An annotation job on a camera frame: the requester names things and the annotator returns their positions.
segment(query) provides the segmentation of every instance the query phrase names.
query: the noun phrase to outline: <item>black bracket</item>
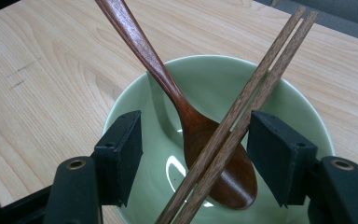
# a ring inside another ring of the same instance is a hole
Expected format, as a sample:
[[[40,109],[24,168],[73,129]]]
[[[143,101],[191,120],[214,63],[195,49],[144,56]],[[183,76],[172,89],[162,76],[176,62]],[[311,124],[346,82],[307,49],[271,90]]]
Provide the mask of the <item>black bracket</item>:
[[[310,223],[358,224],[358,164],[316,160],[317,147],[279,118],[254,111],[247,152],[279,206],[310,197]]]
[[[57,168],[52,186],[5,207],[0,223],[103,223],[102,205],[127,205],[142,157],[141,112],[117,118],[90,157]]]

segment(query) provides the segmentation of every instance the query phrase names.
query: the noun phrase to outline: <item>screw hole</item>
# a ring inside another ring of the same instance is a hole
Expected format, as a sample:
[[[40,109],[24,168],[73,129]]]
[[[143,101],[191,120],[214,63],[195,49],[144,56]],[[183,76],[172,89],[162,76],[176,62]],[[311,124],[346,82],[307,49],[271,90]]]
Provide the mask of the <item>screw hole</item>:
[[[333,161],[331,161],[331,163],[333,163],[333,165],[335,165],[337,168],[339,168],[341,170],[350,171],[350,170],[354,169],[353,165],[346,161],[333,160]]]
[[[66,168],[69,170],[77,170],[86,165],[86,162],[83,160],[71,161],[66,165]]]

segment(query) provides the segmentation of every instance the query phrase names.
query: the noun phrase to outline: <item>green bowl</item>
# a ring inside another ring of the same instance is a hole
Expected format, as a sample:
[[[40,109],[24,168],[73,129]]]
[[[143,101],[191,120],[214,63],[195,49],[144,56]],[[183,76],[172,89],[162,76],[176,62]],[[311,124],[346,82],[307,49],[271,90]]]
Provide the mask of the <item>green bowl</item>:
[[[218,55],[199,55],[166,63],[188,101],[210,119],[221,121],[254,72],[253,63]],[[182,128],[176,110],[158,83],[145,73],[123,91],[114,104],[104,132],[120,115],[142,111],[144,155],[128,207],[118,208],[126,223],[154,223],[187,173]],[[318,158],[334,149],[321,117],[289,82],[281,79],[263,110],[287,122],[319,147]],[[242,141],[246,146],[247,137]],[[309,223],[307,205],[279,207],[257,175],[258,194],[245,210],[231,210],[207,198],[192,223]]]

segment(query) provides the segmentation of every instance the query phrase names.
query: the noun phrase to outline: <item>light wood surface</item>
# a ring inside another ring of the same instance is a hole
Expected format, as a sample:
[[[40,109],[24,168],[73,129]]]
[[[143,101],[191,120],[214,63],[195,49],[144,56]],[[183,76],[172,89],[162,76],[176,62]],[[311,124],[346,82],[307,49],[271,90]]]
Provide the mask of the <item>light wood surface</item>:
[[[222,54],[259,63],[290,15],[246,0],[128,1],[162,61]],[[120,93],[145,69],[92,0],[0,10],[0,202],[89,155]],[[358,163],[358,39],[315,24],[284,78],[316,107],[337,155]],[[106,223],[121,223],[112,207]]]

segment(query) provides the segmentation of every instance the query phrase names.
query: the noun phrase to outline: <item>wooden chopstick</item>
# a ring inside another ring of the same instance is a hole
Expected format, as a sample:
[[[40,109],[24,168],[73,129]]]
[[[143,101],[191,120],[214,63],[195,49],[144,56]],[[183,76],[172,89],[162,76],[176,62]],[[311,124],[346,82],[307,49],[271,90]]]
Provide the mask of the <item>wooden chopstick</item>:
[[[190,168],[189,173],[182,181],[177,191],[173,194],[170,201],[165,206],[164,210],[161,212],[156,223],[170,223],[173,220],[174,216],[179,211],[180,207],[185,201],[185,198],[194,188],[194,185],[197,180],[200,179],[200,175],[209,165],[210,161],[212,160],[212,156],[215,154],[215,151],[219,149],[219,146],[222,145],[224,140],[229,135],[230,128],[234,125],[234,122],[237,120],[243,108],[248,104],[259,82],[267,73],[269,67],[272,65],[274,59],[282,49],[284,43],[289,38],[292,31],[295,29],[304,11],[304,7],[299,7],[296,12],[290,17],[288,22],[283,26],[281,32],[278,34],[277,38],[269,48],[266,56],[255,69],[252,77],[242,89],[233,106],[229,109],[222,122],[220,123],[216,131],[213,133],[211,140],[202,150],[197,160]]]
[[[196,215],[203,200],[211,191],[214,182],[217,180],[217,178],[220,176],[223,169],[229,162],[231,156],[233,155],[233,152],[235,151],[236,146],[240,143],[241,139],[248,131],[252,110],[260,109],[264,105],[267,98],[272,93],[273,87],[276,85],[276,83],[282,76],[284,70],[287,68],[288,64],[295,56],[296,51],[298,50],[299,46],[309,32],[310,27],[315,22],[317,14],[317,12],[312,11],[309,16],[300,24],[292,39],[288,43],[287,47],[284,49],[282,55],[272,67],[267,79],[263,83],[255,99],[246,109],[244,115],[238,122],[238,125],[234,128],[232,134],[228,137],[224,146],[213,159],[211,166],[200,180],[199,184],[191,194],[183,209],[180,211],[174,223],[189,223],[191,219]]]

